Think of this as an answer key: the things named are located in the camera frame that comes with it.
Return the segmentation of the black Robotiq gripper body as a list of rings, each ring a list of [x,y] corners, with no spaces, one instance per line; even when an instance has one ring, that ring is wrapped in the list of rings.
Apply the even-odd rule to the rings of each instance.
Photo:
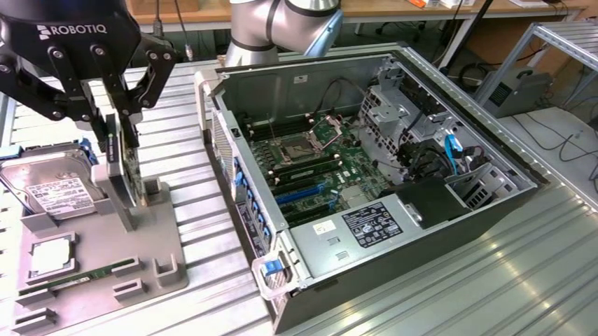
[[[110,78],[111,92],[127,90],[123,72],[142,41],[126,1],[3,1],[2,91],[21,86],[15,69],[27,60],[58,75],[51,48],[63,53],[81,81]]]

